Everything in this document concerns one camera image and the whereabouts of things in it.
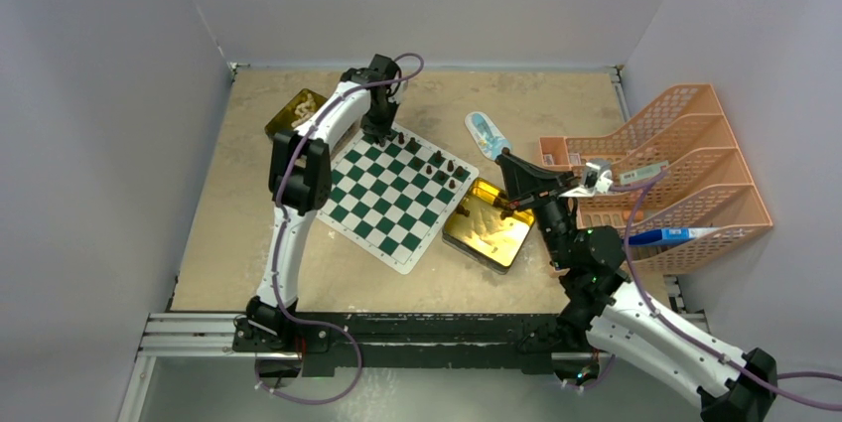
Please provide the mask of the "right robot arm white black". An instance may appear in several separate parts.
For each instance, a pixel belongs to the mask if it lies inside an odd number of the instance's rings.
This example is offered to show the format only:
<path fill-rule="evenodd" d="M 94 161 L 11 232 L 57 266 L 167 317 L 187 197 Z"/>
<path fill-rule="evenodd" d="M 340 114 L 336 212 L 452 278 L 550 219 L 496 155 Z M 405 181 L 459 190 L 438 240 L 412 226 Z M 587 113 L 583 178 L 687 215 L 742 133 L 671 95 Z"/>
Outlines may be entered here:
<path fill-rule="evenodd" d="M 610 162 L 587 162 L 580 176 L 531 164 L 503 149 L 499 166 L 510 211 L 532 211 L 568 298 L 557 320 L 567 348 L 586 344 L 672 387 L 704 421 L 762 421 L 776 400 L 776 361 L 745 352 L 687 322 L 642 289 L 624 264 L 629 236 L 612 226 L 580 228 L 578 201 L 615 190 Z"/>

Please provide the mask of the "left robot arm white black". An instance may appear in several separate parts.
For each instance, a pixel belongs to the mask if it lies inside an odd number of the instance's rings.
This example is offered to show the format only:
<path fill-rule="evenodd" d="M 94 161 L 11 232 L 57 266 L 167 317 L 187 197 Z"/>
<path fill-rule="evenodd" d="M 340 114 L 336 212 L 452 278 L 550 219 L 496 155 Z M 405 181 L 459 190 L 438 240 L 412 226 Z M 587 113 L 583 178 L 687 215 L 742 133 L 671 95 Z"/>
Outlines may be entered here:
<path fill-rule="evenodd" d="M 355 125 L 378 144 L 390 139 L 407 78 L 397 60 L 376 55 L 368 66 L 346 70 L 309 118 L 272 136 L 273 233 L 257 292 L 234 321 L 236 352 L 290 352 L 307 330 L 321 327 L 295 311 L 307 238 L 332 191 L 331 153 Z"/>

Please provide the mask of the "gold tin brown pieces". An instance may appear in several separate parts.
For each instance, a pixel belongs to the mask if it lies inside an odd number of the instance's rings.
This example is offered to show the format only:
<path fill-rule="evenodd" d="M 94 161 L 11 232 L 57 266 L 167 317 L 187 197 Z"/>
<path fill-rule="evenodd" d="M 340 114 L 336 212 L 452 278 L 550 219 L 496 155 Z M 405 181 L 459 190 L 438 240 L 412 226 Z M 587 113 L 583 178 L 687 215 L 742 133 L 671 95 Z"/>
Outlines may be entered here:
<path fill-rule="evenodd" d="M 514 211 L 501 219 L 500 212 L 509 209 L 505 192 L 482 178 L 471 183 L 459 205 L 471 214 L 454 210 L 444 223 L 443 240 L 490 270 L 508 273 L 535 224 L 533 212 Z"/>

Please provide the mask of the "white chess pieces pile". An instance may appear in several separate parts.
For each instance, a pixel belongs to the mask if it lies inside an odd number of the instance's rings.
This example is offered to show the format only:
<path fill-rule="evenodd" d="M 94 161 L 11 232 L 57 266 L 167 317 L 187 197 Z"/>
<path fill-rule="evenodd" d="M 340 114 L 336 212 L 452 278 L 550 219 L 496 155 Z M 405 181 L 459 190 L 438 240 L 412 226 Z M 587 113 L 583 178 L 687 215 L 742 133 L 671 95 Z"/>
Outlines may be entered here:
<path fill-rule="evenodd" d="M 318 111 L 318 108 L 319 105 L 314 95 L 308 92 L 305 98 L 294 108 L 295 119 L 291 122 L 291 127 L 295 129 L 308 121 Z"/>

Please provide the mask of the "gold tin white pieces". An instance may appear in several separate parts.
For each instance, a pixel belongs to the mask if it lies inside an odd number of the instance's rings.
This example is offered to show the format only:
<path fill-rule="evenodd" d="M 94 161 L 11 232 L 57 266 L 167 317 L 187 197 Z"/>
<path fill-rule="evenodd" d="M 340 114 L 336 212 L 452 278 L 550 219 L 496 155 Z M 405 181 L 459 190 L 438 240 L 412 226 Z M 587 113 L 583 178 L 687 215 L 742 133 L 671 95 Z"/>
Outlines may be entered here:
<path fill-rule="evenodd" d="M 309 88 L 302 88 L 266 123 L 265 135 L 271 139 L 277 132 L 295 129 L 326 103 L 325 96 Z"/>

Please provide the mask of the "green white chess mat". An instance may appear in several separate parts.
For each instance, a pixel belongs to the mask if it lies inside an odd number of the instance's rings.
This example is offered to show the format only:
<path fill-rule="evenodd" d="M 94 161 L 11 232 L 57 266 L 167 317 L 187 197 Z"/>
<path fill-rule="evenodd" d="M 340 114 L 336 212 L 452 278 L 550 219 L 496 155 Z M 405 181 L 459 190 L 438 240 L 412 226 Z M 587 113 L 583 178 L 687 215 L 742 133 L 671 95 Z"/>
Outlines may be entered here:
<path fill-rule="evenodd" d="M 404 145 L 397 143 L 400 132 Z M 407 150 L 412 137 L 419 144 L 415 153 Z M 437 151 L 443 156 L 440 165 L 434 162 Z M 419 169 L 414 159 L 422 162 Z M 450 160 L 453 172 L 447 171 Z M 432 176 L 427 166 L 434 169 Z M 414 269 L 480 175 L 475 166 L 398 124 L 385 147 L 357 130 L 332 158 L 331 169 L 332 190 L 318 219 L 402 275 Z M 439 183 L 440 174 L 448 176 L 445 184 Z M 455 189 L 449 188 L 450 180 L 457 182 Z"/>

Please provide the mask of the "blue white packaged item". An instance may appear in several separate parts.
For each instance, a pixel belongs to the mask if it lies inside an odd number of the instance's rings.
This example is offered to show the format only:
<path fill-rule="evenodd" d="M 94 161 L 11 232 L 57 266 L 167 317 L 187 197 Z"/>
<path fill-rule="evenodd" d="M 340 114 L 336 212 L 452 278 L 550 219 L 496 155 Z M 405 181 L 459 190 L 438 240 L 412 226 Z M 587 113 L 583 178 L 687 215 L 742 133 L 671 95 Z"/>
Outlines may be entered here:
<path fill-rule="evenodd" d="M 470 112 L 466 115 L 464 122 L 480 152 L 487 159 L 493 161 L 504 148 L 512 149 L 509 140 L 485 113 Z"/>

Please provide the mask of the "white label card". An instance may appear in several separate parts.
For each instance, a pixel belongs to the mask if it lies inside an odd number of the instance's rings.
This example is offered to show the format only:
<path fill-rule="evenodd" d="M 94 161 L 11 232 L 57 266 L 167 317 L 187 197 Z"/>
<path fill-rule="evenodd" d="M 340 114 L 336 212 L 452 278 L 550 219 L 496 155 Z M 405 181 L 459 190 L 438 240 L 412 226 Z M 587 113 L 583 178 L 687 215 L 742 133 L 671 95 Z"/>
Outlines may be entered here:
<path fill-rule="evenodd" d="M 661 161 L 650 164 L 644 167 L 633 169 L 620 174 L 620 184 L 622 186 L 631 185 L 636 182 L 650 180 L 657 176 L 661 171 L 665 170 L 669 165 L 668 161 Z"/>

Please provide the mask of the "blue box in organizer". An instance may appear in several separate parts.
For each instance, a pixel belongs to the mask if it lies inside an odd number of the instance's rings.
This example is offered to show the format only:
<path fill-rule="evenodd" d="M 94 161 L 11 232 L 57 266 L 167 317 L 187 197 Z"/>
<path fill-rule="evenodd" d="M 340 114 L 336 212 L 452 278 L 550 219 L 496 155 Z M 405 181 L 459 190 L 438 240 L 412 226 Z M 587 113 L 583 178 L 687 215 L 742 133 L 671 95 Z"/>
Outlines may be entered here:
<path fill-rule="evenodd" d="M 718 230 L 718 227 L 672 227 L 652 229 L 632 235 L 631 247 L 676 246 L 701 238 Z"/>

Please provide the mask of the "peach plastic file organizer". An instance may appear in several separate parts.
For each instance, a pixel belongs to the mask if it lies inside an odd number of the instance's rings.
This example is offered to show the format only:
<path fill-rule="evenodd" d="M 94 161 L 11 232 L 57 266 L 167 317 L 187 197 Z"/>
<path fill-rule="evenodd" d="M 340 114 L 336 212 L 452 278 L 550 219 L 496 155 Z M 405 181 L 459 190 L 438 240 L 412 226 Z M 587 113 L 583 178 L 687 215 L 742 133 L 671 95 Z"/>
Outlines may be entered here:
<path fill-rule="evenodd" d="M 542 136 L 538 162 L 582 175 L 585 163 L 605 159 L 620 174 L 668 161 L 666 174 L 641 200 L 636 192 L 579 202 L 582 226 L 608 225 L 632 234 L 672 227 L 718 227 L 676 246 L 637 247 L 636 269 L 688 274 L 773 227 L 734 132 L 710 84 L 665 90 L 618 130 L 604 136 Z"/>

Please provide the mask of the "black metal base frame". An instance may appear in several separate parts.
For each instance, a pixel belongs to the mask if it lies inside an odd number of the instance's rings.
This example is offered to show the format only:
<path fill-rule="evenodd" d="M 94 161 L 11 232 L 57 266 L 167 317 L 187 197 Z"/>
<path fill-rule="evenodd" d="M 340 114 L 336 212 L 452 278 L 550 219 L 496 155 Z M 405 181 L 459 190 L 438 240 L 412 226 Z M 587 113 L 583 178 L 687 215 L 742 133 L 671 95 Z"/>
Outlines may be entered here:
<path fill-rule="evenodd" d="M 575 382 L 595 378 L 607 352 L 567 338 L 554 314 L 318 313 L 239 315 L 232 349 L 305 377 L 339 369 L 513 369 Z"/>

